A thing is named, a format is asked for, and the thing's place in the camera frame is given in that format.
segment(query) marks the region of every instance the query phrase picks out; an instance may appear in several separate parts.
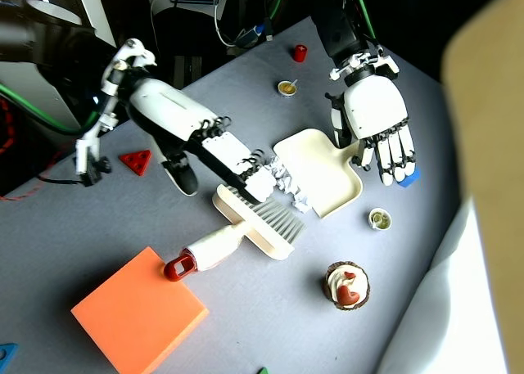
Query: white frosting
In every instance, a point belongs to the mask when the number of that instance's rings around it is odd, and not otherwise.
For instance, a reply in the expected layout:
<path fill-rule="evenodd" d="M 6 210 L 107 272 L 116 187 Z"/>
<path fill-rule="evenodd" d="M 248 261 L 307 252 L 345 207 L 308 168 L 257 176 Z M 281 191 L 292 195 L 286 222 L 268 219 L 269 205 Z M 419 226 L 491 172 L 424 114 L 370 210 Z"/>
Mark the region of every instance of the white frosting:
<path fill-rule="evenodd" d="M 355 278 L 349 280 L 344 272 L 354 273 Z M 356 303 L 344 306 L 347 309 L 351 309 L 356 304 L 362 302 L 368 294 L 368 277 L 361 268 L 356 268 L 351 265 L 341 265 L 333 270 L 327 278 L 327 284 L 331 291 L 331 297 L 336 302 L 338 302 L 337 290 L 340 286 L 347 286 L 351 292 L 357 292 L 359 294 L 359 300 Z"/>

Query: green object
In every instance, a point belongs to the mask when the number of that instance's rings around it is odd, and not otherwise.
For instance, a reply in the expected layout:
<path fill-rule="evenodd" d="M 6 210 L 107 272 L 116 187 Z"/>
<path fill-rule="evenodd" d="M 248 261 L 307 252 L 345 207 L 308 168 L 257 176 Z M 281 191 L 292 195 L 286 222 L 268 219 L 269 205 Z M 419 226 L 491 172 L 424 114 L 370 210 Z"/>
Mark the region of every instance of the green object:
<path fill-rule="evenodd" d="M 273 11 L 271 11 L 271 15 L 269 16 L 271 20 L 277 15 L 277 11 L 278 11 L 278 8 L 280 7 L 280 3 L 282 3 L 282 0 L 277 0 L 277 4 L 275 4 L 274 9 Z"/>
<path fill-rule="evenodd" d="M 40 110 L 39 108 L 37 108 L 36 106 L 31 104 L 29 101 L 25 100 L 19 94 L 13 92 L 10 88 L 2 85 L 1 83 L 0 83 L 0 92 L 5 94 L 6 96 L 10 97 L 11 99 L 16 101 L 17 103 L 19 103 L 28 112 L 30 112 L 31 114 L 35 115 L 37 118 L 43 120 L 44 122 L 46 122 L 50 126 L 61 130 L 61 132 L 65 133 L 65 134 L 79 135 L 79 134 L 85 133 L 85 129 L 88 128 L 91 124 L 93 124 L 96 121 L 96 119 L 98 118 L 98 113 L 94 111 L 88 117 L 88 119 L 85 122 L 84 126 L 82 126 L 80 129 L 68 128 L 65 125 L 63 125 L 62 123 L 60 123 L 59 121 L 57 121 L 56 119 L 53 119 L 51 116 L 46 114 L 44 111 Z"/>
<path fill-rule="evenodd" d="M 359 0 L 360 6 L 362 7 L 362 13 L 364 14 L 364 19 L 366 20 L 366 25 L 369 29 L 369 35 L 373 38 L 377 38 L 375 36 L 375 32 L 373 31 L 373 27 L 371 26 L 371 21 L 369 20 L 368 10 L 366 10 L 366 5 L 364 4 L 364 0 Z"/>

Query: orange foam block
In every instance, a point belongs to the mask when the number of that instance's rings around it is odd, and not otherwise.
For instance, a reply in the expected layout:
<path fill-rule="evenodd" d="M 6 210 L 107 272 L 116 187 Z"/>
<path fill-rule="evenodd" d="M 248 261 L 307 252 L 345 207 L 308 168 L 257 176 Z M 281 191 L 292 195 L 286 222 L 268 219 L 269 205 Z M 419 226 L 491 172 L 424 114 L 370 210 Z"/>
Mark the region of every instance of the orange foam block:
<path fill-rule="evenodd" d="M 147 247 L 71 310 L 122 374 L 155 370 L 208 314 L 163 267 Z"/>

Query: brush bristle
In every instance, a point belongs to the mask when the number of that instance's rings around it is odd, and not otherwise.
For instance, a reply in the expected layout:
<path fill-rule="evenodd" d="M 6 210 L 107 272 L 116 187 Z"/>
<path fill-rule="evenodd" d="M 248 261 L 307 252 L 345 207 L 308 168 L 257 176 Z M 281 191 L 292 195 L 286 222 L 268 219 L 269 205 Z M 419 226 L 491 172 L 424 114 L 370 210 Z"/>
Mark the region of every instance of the brush bristle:
<path fill-rule="evenodd" d="M 289 244 L 293 244 L 300 233 L 304 231 L 305 224 L 275 199 L 270 197 L 266 202 L 253 205 L 243 198 L 235 187 L 228 186 L 228 190 L 242 201 L 244 205 L 247 205 L 249 209 L 253 210 L 257 216 Z"/>

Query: beige dustpan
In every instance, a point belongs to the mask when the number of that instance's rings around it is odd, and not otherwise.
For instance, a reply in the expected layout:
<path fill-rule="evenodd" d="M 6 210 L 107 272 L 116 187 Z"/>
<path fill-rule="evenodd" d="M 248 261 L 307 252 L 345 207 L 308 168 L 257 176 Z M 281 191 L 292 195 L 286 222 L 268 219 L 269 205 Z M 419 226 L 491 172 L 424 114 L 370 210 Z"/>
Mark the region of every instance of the beige dustpan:
<path fill-rule="evenodd" d="M 321 218 L 348 205 L 362 192 L 362 180 L 349 163 L 358 150 L 357 142 L 338 149 L 326 134 L 308 128 L 273 149 Z"/>

